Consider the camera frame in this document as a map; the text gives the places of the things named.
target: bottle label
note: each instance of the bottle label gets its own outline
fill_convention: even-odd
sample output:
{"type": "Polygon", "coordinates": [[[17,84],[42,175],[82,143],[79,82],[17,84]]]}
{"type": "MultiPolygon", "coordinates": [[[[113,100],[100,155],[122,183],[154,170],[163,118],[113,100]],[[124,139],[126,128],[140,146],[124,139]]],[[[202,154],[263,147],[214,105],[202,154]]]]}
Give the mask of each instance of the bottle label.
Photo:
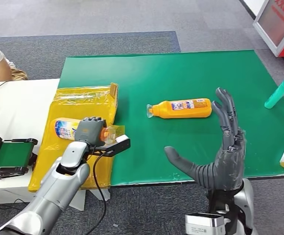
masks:
{"type": "Polygon", "coordinates": [[[56,134],[63,139],[74,140],[76,128],[79,123],[69,121],[57,121],[54,125],[56,134]]]}
{"type": "Polygon", "coordinates": [[[204,108],[208,106],[205,99],[173,101],[171,104],[173,110],[204,108]]]}

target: robot forearm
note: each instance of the robot forearm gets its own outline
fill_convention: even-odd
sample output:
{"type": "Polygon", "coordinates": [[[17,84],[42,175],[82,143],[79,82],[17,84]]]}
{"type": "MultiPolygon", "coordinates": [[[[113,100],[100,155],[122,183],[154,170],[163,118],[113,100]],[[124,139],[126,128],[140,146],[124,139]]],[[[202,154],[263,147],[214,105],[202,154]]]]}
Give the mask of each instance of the robot forearm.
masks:
{"type": "Polygon", "coordinates": [[[86,143],[72,142],[41,182],[33,200],[0,228],[0,235],[48,235],[58,217],[88,177],[89,165],[82,160],[86,143]]]}

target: white table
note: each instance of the white table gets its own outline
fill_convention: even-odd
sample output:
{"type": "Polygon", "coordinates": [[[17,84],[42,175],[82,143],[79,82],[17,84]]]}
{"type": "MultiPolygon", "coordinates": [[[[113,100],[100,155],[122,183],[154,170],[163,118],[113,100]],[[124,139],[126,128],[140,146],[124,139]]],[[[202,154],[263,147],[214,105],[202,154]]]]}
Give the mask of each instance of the white table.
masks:
{"type": "MultiPolygon", "coordinates": [[[[34,138],[38,140],[33,152],[38,154],[48,118],[48,109],[56,93],[59,79],[8,82],[0,87],[0,137],[3,140],[34,138]]],[[[0,180],[0,204],[13,203],[20,198],[33,199],[29,192],[32,172],[23,176],[0,180]]],[[[97,189],[91,190],[101,200],[97,189]]],[[[110,198],[107,189],[104,197],[110,198]]],[[[79,190],[70,206],[84,210],[85,190],[79,190]]]]}

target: gray carpet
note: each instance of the gray carpet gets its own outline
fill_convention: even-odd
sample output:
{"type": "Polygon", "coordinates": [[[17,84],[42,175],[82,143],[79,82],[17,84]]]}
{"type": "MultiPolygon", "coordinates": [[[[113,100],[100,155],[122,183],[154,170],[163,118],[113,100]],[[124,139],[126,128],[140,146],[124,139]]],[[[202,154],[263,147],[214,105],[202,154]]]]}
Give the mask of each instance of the gray carpet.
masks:
{"type": "MultiPolygon", "coordinates": [[[[252,181],[259,235],[284,235],[284,179],[252,181]]],[[[196,184],[112,188],[103,222],[94,235],[183,235],[184,214],[205,211],[205,190],[196,184]]],[[[17,204],[18,208],[24,205],[17,204]]],[[[83,235],[97,221],[103,202],[87,193],[85,211],[69,208],[52,235],[83,235]]],[[[17,214],[0,210],[0,225],[17,214]]]]}
{"type": "MultiPolygon", "coordinates": [[[[27,71],[30,79],[59,78],[66,56],[180,51],[174,32],[0,38],[0,49],[27,71]]],[[[282,61],[267,50],[257,53],[272,75],[284,77],[282,61]]],[[[251,183],[259,234],[284,234],[284,179],[251,183]]],[[[184,233],[185,213],[207,207],[205,191],[196,184],[112,188],[111,193],[106,217],[93,234],[181,235],[184,233]]],[[[67,209],[52,234],[82,235],[102,212],[103,202],[87,193],[85,211],[67,209]]],[[[0,225],[16,213],[0,210],[0,225]]]]}
{"type": "Polygon", "coordinates": [[[0,38],[0,50],[28,78],[60,78],[66,57],[180,52],[174,31],[0,38]]]}

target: yellow plastic bag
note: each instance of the yellow plastic bag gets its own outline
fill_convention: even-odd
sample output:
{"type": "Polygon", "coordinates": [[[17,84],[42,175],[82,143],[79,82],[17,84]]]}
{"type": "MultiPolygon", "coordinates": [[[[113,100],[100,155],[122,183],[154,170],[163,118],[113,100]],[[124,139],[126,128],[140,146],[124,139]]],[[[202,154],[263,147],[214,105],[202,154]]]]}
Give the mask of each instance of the yellow plastic bag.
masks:
{"type": "MultiPolygon", "coordinates": [[[[29,191],[37,191],[41,180],[58,157],[63,155],[70,140],[59,138],[51,125],[56,118],[83,119],[85,117],[102,117],[107,126],[113,123],[117,109],[118,85],[102,87],[82,87],[57,89],[48,111],[42,145],[31,180],[29,191]]],[[[97,156],[91,156],[89,164],[90,176],[82,186],[83,189],[96,188],[92,169],[97,156]]],[[[101,158],[96,166],[98,184],[100,187],[110,185],[113,158],[101,158]]]]}

